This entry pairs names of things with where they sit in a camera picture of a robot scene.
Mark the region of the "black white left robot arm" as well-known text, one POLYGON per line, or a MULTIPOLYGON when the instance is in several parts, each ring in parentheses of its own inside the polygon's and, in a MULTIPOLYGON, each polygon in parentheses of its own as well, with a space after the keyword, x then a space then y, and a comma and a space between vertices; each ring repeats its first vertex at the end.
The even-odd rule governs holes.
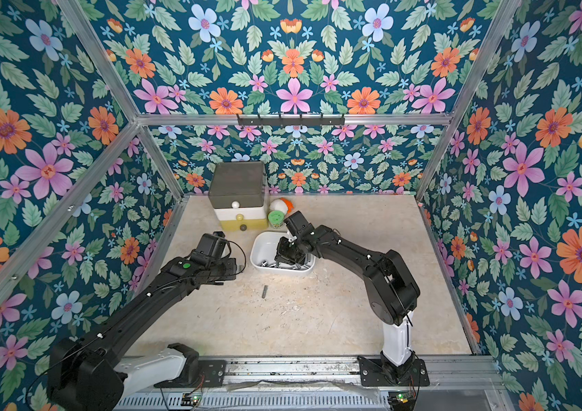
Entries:
POLYGON ((170 308, 203 285, 234 281, 241 273, 224 233, 204 234, 188 255, 166 263, 150 285, 77 340, 50 350, 46 394, 66 410, 111 410, 132 375, 116 368, 131 346, 170 308))

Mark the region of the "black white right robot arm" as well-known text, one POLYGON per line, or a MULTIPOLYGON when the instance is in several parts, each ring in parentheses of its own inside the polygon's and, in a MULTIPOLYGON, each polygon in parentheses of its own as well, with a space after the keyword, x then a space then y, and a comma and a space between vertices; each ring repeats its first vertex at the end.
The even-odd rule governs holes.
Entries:
POLYGON ((394 250, 381 253, 363 248, 335 229, 313 226, 301 212, 286 217, 284 224, 291 238, 279 241, 275 261, 295 265, 312 255, 361 279, 371 310, 383 322, 380 360, 369 366, 391 385, 407 381, 417 367, 411 337, 420 289, 402 256, 394 250))

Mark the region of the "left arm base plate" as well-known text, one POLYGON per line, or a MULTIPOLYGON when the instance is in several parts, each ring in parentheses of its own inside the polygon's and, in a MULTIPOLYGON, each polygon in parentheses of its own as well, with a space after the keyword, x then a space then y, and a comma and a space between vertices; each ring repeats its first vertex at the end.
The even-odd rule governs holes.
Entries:
POLYGON ((178 378, 166 382, 168 388, 195 389, 217 388, 224 384, 227 362, 222 360, 198 360, 185 366, 178 378))

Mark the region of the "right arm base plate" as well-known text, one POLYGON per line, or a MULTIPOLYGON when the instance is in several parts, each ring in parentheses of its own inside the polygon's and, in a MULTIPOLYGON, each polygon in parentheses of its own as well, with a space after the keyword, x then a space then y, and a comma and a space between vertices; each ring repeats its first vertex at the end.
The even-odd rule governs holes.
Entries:
POLYGON ((426 387, 430 385, 426 363, 410 354, 400 366, 394 365, 385 356, 379 358, 357 357, 361 385, 364 387, 406 386, 426 387))

